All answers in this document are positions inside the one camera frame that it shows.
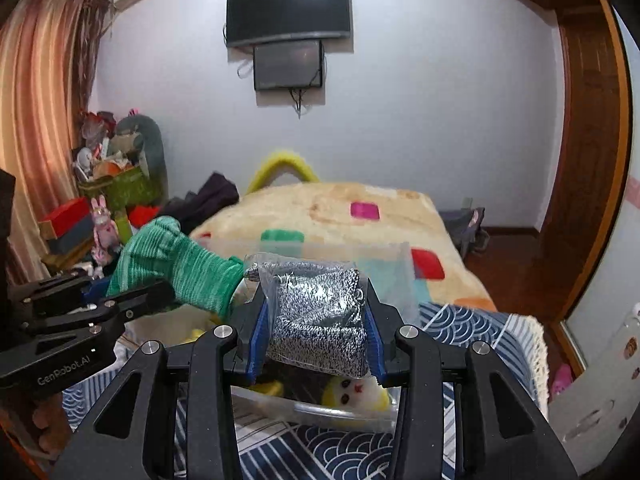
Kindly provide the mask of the left hand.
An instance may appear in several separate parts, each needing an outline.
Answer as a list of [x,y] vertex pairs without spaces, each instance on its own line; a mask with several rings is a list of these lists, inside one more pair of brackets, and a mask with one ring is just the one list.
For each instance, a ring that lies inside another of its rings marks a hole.
[[58,456],[72,437],[73,430],[63,408],[63,395],[57,393],[36,404],[32,422],[40,431],[38,444],[44,452]]

